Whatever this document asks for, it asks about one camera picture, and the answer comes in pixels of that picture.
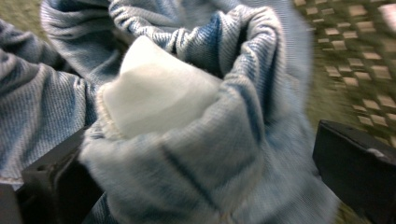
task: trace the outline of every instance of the black object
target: black object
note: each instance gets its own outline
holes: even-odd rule
[[[5,186],[0,188],[0,223],[83,221],[103,193],[77,160],[85,130],[74,133],[24,169],[24,184],[16,195]]]
[[[396,223],[396,148],[322,120],[313,157],[323,182],[344,203],[376,224]]]

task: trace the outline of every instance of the white object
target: white object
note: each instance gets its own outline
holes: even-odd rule
[[[101,92],[110,123],[124,137],[133,138],[164,133],[200,118],[215,102],[220,82],[141,36],[128,49],[120,76]]]

